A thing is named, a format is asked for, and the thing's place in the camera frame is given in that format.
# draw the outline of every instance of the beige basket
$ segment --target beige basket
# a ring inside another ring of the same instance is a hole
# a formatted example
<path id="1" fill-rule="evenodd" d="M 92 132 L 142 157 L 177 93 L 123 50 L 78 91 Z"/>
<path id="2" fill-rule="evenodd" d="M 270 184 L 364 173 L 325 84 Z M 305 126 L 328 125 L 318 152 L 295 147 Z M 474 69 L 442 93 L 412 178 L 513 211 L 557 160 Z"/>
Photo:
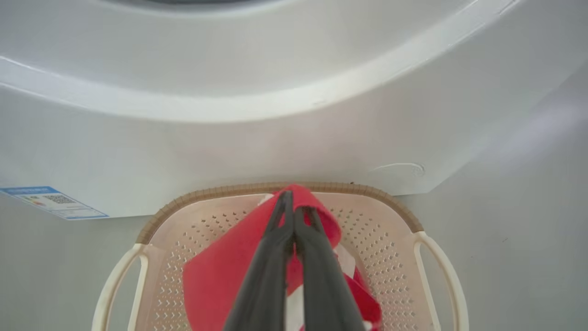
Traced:
<path id="1" fill-rule="evenodd" d="M 288 183 L 227 186 L 186 194 L 162 208 L 108 277 L 96 306 L 93 331 L 106 331 L 112 303 L 131 263 L 141 272 L 129 331 L 190 330 L 183 306 L 183 265 L 222 236 L 266 193 Z M 462 287 L 449 259 L 394 197 L 373 187 L 341 183 L 301 183 L 336 216 L 342 244 L 382 306 L 382 330 L 440 330 L 419 253 L 424 244 L 445 274 L 455 330 L 469 322 Z"/>

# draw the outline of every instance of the basket handle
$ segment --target basket handle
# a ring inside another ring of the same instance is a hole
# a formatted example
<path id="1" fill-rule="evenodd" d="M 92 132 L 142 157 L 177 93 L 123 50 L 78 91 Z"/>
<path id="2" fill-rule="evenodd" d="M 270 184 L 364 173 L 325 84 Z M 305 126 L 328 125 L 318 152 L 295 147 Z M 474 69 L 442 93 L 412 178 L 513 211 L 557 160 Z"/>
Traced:
<path id="1" fill-rule="evenodd" d="M 129 270 L 131 264 L 135 261 L 135 259 L 139 256 L 143 257 L 144 244 L 135 244 L 133 248 L 128 250 L 125 255 L 123 255 L 112 269 L 110 276 L 106 280 L 104 287 L 102 288 L 102 292 L 100 293 L 100 298 L 98 299 L 98 303 L 96 304 L 96 310 L 94 310 L 94 319 L 92 320 L 92 331 L 106 331 L 108 328 L 108 323 L 110 322 L 110 315 L 112 310 L 112 303 L 114 302 L 114 298 L 116 296 L 116 291 L 118 287 L 121 285 L 122 279 L 125 277 L 126 272 Z M 144 277 L 139 277 L 139 282 L 145 282 Z"/>
<path id="2" fill-rule="evenodd" d="M 451 304 L 453 308 L 453 327 L 455 331 L 469 331 L 470 324 L 467 315 L 466 296 L 463 294 L 462 285 L 459 282 L 459 278 L 457 278 L 457 273 L 455 272 L 453 265 L 441 247 L 439 247 L 439 245 L 424 231 L 416 232 L 415 236 L 415 254 L 417 255 L 420 276 L 423 280 L 423 286 L 425 287 L 425 295 L 427 296 L 427 301 L 429 302 L 429 308 L 432 313 L 433 322 L 436 323 L 437 329 L 440 330 L 439 319 L 437 318 L 431 291 L 429 289 L 429 283 L 425 274 L 425 268 L 423 267 L 423 262 L 419 253 L 420 244 L 424 244 L 431 251 L 431 253 L 433 253 L 433 256 L 437 260 L 439 267 L 441 270 L 443 270 L 443 275 L 447 281 L 449 297 L 451 298 Z"/>

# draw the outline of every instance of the white washing machine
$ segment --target white washing machine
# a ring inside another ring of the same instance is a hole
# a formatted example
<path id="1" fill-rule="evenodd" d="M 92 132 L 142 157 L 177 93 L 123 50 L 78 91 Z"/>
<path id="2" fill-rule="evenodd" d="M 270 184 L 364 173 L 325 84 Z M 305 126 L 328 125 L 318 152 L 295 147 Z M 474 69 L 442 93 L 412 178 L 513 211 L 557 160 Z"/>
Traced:
<path id="1" fill-rule="evenodd" d="M 425 193 L 588 59 L 587 6 L 3 0 L 0 187 L 68 219 L 259 181 Z"/>

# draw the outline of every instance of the sticker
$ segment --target sticker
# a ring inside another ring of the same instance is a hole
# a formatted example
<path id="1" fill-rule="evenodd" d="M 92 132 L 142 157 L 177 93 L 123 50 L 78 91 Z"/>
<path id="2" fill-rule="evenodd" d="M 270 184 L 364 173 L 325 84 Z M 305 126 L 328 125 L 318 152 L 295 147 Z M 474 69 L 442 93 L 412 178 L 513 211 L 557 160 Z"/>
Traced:
<path id="1" fill-rule="evenodd" d="M 8 187 L 0 188 L 0 191 L 66 220 L 108 217 L 49 186 Z"/>

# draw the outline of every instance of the gray floor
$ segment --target gray floor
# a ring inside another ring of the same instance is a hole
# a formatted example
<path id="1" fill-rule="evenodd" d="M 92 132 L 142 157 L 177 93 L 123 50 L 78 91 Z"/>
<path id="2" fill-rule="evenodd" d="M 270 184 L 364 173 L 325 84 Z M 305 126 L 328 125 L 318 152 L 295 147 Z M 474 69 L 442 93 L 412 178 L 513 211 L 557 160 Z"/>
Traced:
<path id="1" fill-rule="evenodd" d="M 431 193 L 402 197 L 461 279 L 472 330 L 588 325 L 588 66 L 533 118 Z M 65 221 L 0 196 L 2 330 L 88 330 L 109 272 L 147 217 Z M 444 330 L 443 279 L 426 259 Z M 115 303 L 124 330 L 138 269 Z"/>
<path id="2" fill-rule="evenodd" d="M 0 329 L 89 330 L 104 281 L 147 219 L 66 221 L 0 194 Z M 138 270 L 121 286 L 111 330 L 126 330 Z"/>

